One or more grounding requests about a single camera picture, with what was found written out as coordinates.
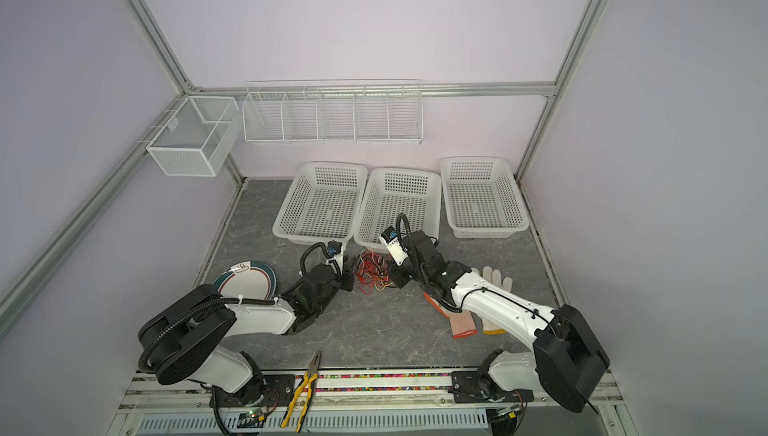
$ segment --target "red wire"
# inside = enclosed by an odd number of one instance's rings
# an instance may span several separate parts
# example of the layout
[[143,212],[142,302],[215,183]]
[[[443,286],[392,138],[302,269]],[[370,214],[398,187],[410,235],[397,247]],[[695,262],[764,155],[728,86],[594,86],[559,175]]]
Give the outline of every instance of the red wire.
[[360,288],[362,294],[366,296],[373,293],[373,288],[382,291],[392,284],[392,280],[389,279],[389,271],[384,264],[384,256],[378,255],[370,249],[360,253],[355,276],[357,276],[360,284],[368,286],[368,292],[362,287]]

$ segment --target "white glove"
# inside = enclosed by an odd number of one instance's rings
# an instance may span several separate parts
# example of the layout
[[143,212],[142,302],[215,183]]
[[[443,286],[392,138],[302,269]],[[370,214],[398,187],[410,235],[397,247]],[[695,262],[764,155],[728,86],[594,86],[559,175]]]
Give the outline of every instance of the white glove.
[[[481,274],[480,271],[478,271],[477,268],[472,268],[474,272],[477,274]],[[490,266],[486,266],[482,269],[482,278],[485,279],[485,281],[489,281],[494,286],[498,286],[505,292],[512,292],[512,278],[507,276],[504,278],[504,281],[502,281],[502,272],[498,269],[491,269]],[[484,317],[480,317],[482,319],[482,331],[486,335],[501,335],[505,333],[506,331],[501,329],[499,326],[496,325],[496,323],[491,322]]]

